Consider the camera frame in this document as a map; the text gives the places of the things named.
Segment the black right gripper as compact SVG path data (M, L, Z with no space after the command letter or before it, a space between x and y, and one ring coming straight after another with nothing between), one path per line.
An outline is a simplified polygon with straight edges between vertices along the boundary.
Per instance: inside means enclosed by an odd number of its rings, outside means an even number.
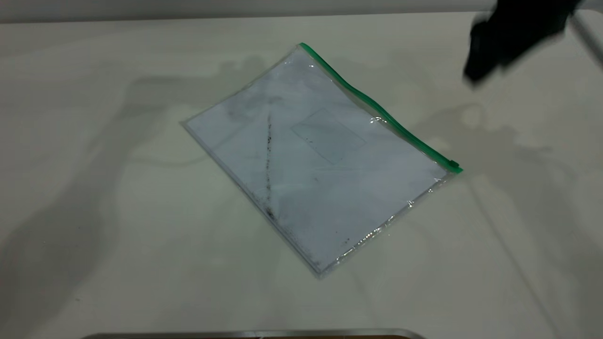
M539 43L558 36L579 0L498 0L471 29L464 78L479 86L499 65L509 65Z

